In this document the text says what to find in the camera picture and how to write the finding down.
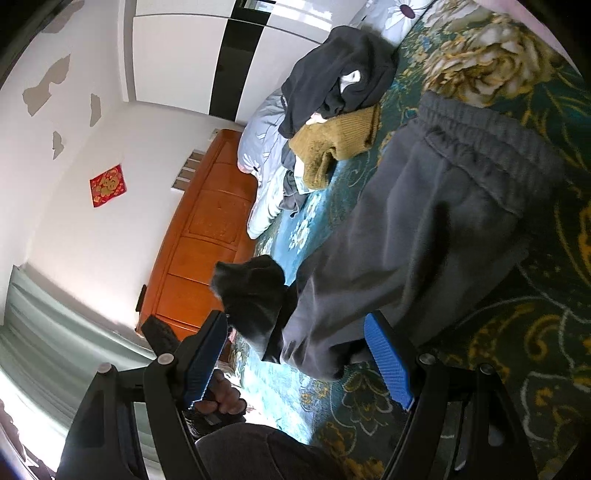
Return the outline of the person's left hand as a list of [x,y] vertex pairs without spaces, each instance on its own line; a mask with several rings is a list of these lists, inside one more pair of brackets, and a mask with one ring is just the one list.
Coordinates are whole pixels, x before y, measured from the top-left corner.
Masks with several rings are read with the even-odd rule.
[[200,414],[209,415],[215,412],[228,415],[245,413],[246,402],[240,392],[231,385],[223,372],[215,369],[209,381],[207,396],[193,404]]

